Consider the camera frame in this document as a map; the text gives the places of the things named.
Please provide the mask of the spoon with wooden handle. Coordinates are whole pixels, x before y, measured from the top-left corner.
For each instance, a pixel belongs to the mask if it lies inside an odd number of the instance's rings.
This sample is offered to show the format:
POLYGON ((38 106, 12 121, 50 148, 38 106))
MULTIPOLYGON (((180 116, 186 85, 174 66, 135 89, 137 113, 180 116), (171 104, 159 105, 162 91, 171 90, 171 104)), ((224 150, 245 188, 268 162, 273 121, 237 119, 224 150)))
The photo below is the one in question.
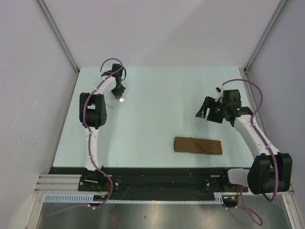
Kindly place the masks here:
POLYGON ((106 103, 106 106, 110 109, 114 109, 114 106, 112 106, 111 104, 106 103))

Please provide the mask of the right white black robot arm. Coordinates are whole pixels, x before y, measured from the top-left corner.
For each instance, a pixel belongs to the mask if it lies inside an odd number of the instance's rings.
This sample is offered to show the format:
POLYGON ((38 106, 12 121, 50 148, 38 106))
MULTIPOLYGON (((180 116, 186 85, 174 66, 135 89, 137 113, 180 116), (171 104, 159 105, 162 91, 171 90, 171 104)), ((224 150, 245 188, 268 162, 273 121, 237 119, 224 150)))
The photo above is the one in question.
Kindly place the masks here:
POLYGON ((195 115, 208 121, 228 121, 241 135, 254 158, 250 169, 231 168, 220 179, 224 191, 237 185, 248 187, 253 194, 287 192, 290 189, 293 160, 281 153, 266 137, 253 117, 252 110, 242 106, 238 90, 224 90, 217 98, 205 97, 195 115))

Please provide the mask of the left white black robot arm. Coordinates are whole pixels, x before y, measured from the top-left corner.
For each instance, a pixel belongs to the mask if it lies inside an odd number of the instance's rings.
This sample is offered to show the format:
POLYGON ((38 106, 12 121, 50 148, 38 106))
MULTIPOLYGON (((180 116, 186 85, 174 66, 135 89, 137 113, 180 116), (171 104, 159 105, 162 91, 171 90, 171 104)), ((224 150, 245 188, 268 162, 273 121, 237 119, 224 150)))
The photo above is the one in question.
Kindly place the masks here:
POLYGON ((111 93, 120 103, 124 102, 126 69, 120 63, 114 63, 109 71, 100 72, 101 82, 90 93, 81 93, 79 99, 79 120, 85 127, 87 141, 87 159, 83 178, 89 186, 99 191, 107 184, 107 177, 101 172, 103 164, 98 159, 98 135, 106 124, 107 109, 105 96, 111 93))

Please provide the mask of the brown cloth napkin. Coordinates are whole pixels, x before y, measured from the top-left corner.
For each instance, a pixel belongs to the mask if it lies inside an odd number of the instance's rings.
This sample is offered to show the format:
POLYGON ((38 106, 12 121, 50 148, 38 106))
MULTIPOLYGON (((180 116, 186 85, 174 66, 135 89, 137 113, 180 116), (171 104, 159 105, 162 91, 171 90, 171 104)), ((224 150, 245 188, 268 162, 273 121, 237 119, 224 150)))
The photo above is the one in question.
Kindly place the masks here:
POLYGON ((221 141, 180 136, 174 139, 174 151, 205 155, 223 154, 221 141))

